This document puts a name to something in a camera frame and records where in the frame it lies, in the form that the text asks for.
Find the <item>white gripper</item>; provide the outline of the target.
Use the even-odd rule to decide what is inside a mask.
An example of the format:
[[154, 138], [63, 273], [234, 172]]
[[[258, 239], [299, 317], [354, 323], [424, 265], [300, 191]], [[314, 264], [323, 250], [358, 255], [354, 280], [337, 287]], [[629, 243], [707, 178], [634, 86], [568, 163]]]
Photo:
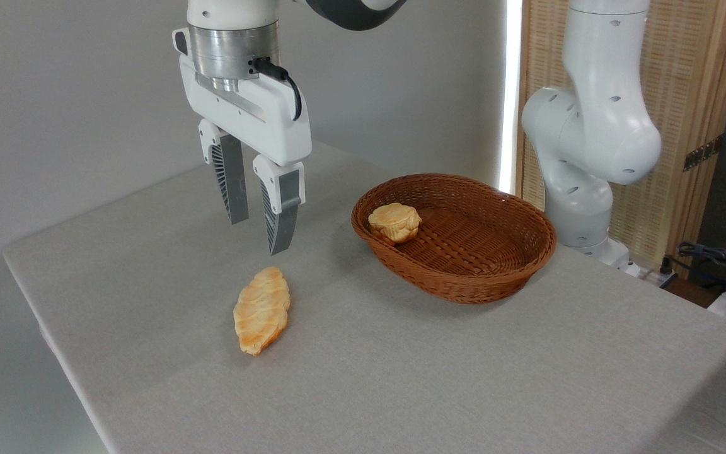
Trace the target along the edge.
[[236, 91], [213, 87], [194, 67], [189, 37], [185, 28], [173, 31], [185, 96], [204, 119], [204, 161], [213, 167], [231, 224], [237, 224], [250, 216], [241, 142], [261, 153], [253, 169], [262, 187], [268, 249], [276, 255], [290, 247], [297, 211], [306, 201], [299, 163], [313, 146], [306, 102], [288, 81], [264, 74], [239, 80]]

